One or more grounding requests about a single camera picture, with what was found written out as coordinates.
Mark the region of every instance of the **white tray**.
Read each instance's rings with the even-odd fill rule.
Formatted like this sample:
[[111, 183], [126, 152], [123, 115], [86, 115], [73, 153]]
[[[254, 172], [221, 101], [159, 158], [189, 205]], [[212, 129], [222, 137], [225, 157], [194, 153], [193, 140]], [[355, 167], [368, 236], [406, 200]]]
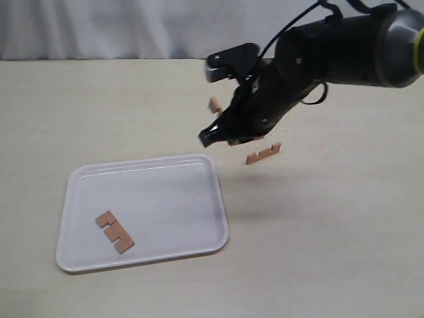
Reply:
[[[135, 245], [119, 254], [95, 222], [111, 210]], [[218, 176], [201, 154], [84, 166], [69, 178], [56, 262], [82, 272], [205, 254], [229, 230]]]

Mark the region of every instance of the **black robotic arm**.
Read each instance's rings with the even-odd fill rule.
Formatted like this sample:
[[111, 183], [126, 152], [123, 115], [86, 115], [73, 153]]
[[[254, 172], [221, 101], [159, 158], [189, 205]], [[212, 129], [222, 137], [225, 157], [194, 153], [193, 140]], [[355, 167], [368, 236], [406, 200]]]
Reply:
[[229, 107], [200, 132], [204, 147], [268, 134], [320, 84], [325, 94], [319, 102], [327, 83], [401, 88], [418, 79], [424, 72], [424, 15], [401, 0], [396, 1], [405, 8], [400, 11], [396, 4], [368, 8], [347, 1], [365, 15], [343, 18], [337, 6], [318, 0], [306, 13], [322, 5], [333, 14], [279, 32], [269, 64], [263, 56], [270, 45], [261, 54], [256, 44], [247, 43], [208, 57], [209, 81], [235, 78], [239, 86]]

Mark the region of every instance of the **white tabletop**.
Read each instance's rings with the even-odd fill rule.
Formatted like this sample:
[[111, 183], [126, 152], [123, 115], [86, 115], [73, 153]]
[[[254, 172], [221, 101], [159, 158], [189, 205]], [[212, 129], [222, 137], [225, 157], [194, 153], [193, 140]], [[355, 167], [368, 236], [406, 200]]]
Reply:
[[[424, 316], [424, 81], [331, 86], [264, 140], [204, 150], [235, 83], [200, 61], [0, 63], [0, 317]], [[252, 151], [282, 152], [245, 166]], [[71, 276], [54, 260], [66, 182], [99, 162], [187, 153], [219, 172], [217, 254]]]

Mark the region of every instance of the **wooden block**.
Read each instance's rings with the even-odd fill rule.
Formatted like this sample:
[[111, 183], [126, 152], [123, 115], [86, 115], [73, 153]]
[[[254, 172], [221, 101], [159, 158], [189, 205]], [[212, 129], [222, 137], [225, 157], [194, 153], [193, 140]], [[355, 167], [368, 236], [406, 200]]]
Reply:
[[97, 217], [95, 221], [97, 222], [97, 224], [101, 228], [103, 228], [106, 225], [112, 225], [114, 222], [117, 221], [117, 219], [112, 214], [112, 212], [110, 210], [108, 210], [108, 211], [104, 212], [104, 214], [102, 214], [99, 217]]
[[215, 97], [212, 97], [209, 100], [209, 109], [211, 110], [212, 114], [218, 113], [219, 116], [223, 114], [223, 110]]
[[281, 149], [281, 142], [277, 142], [273, 144], [271, 147], [261, 150], [258, 154], [253, 152], [252, 154], [249, 154], [246, 158], [246, 164], [254, 164], [255, 162], [259, 160], [263, 160], [267, 157], [270, 157], [274, 154], [277, 154], [280, 152]]
[[110, 227], [105, 229], [105, 234], [111, 242], [115, 242], [119, 239], [119, 241], [115, 243], [115, 248], [119, 254], [122, 254], [135, 244], [118, 221], [114, 222]]
[[271, 146], [271, 152], [272, 154], [277, 154], [280, 152], [281, 149], [281, 142], [276, 142]]
[[252, 154], [249, 154], [246, 158], [247, 165], [254, 164], [256, 161], [259, 161], [259, 157], [255, 152], [253, 152]]
[[109, 240], [111, 240], [111, 242], [115, 242], [121, 237], [123, 233], [126, 232], [118, 221], [116, 221], [110, 227], [105, 229], [105, 234], [109, 238]]
[[130, 247], [134, 246], [134, 241], [132, 238], [128, 235], [127, 232], [125, 232], [125, 235], [121, 236], [121, 239], [119, 242], [115, 243], [115, 248], [119, 252], [119, 254], [122, 254], [126, 250], [128, 250]]
[[271, 156], [271, 155], [272, 155], [271, 148], [267, 148], [267, 149], [261, 150], [261, 151], [258, 153], [258, 157], [259, 157], [259, 159], [265, 159], [265, 158], [267, 158], [267, 157], [269, 157], [269, 156]]

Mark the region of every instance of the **white backdrop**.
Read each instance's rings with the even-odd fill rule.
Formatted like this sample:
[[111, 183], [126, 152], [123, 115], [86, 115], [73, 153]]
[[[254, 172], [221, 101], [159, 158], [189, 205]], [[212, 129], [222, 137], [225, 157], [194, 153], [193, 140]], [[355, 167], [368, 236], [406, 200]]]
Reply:
[[[264, 46], [314, 1], [0, 0], [0, 57], [204, 58], [244, 42]], [[345, 0], [331, 2], [354, 14]], [[407, 2], [424, 11], [424, 0]], [[302, 23], [328, 12], [317, 9]]]

